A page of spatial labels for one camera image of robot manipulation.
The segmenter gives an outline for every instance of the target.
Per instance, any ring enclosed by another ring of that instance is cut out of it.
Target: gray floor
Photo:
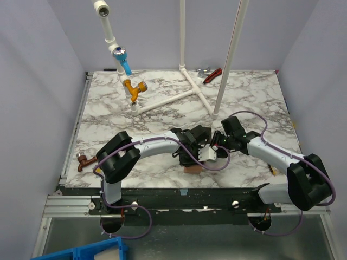
[[[296,225],[298,217],[273,219],[273,232],[286,231]],[[146,227],[124,227],[121,235],[136,235]],[[108,239],[101,235],[99,220],[53,219],[44,253],[81,246]],[[309,260],[332,259],[319,216],[306,216],[301,229],[288,237],[267,237],[249,226],[154,226],[139,240],[126,240],[127,259],[240,259],[240,260]]]

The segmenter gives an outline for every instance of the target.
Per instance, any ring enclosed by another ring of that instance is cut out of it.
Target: marble pattern
[[[217,96],[221,77],[204,85],[197,72],[189,71],[201,87],[211,105]],[[136,85],[145,81],[149,90],[140,93],[141,105],[182,93],[191,87],[179,71],[135,71],[131,76]],[[96,154],[120,131],[130,136],[160,134],[173,127],[193,128],[196,125],[222,129],[220,121],[231,113],[252,110],[263,115],[269,124],[265,137],[284,148],[299,152],[299,145],[292,127],[282,92],[274,71],[234,71],[230,73],[224,93],[219,118],[212,120],[196,95],[150,110],[140,116],[129,113],[128,101],[114,72],[95,72],[80,122],[74,154],[84,151],[87,158]],[[247,131],[260,132],[264,123],[251,114],[239,114],[238,118]],[[221,166],[220,159],[210,166]],[[77,171],[78,161],[70,159],[66,187],[100,187],[100,180],[88,166]],[[257,158],[232,153],[227,168],[219,172],[204,171],[200,175],[185,174],[178,158],[161,154],[138,161],[133,171],[122,182],[122,187],[256,187],[265,182],[284,183],[284,174],[272,176],[267,164]]]

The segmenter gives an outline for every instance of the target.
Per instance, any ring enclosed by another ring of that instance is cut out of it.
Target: wall
[[[347,255],[347,2],[320,0],[280,69],[305,153],[321,156],[337,190],[332,220]]]
[[[3,0],[0,24],[0,256],[23,260],[59,178],[85,72],[46,0]]]
[[[114,67],[90,0],[48,0],[85,70]],[[232,69],[278,69],[318,0],[251,0]],[[177,69],[179,0],[108,0],[133,69]],[[238,0],[186,3],[186,67],[223,67]]]

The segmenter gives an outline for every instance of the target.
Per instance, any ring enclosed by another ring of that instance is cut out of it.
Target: yellow faucet
[[[125,80],[123,82],[123,85],[129,90],[130,94],[132,95],[132,97],[130,98],[132,102],[136,101],[140,92],[145,92],[148,89],[147,84],[143,81],[138,83],[136,88],[131,86],[130,80]]]

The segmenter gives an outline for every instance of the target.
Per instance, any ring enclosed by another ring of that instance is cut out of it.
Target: blue faucet
[[[113,57],[115,57],[125,70],[126,75],[131,75],[131,69],[126,61],[128,54],[124,47],[116,47],[113,51]]]

